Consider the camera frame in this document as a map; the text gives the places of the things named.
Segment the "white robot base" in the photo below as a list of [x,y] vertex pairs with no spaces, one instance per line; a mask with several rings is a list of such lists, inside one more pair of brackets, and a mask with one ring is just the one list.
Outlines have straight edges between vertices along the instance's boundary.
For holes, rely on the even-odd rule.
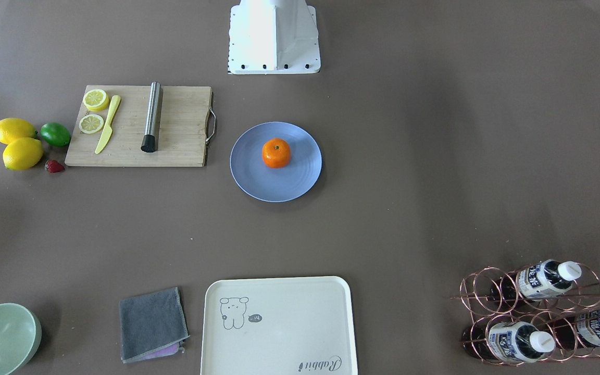
[[240,1],[230,9],[229,74],[321,70],[315,7],[305,1]]

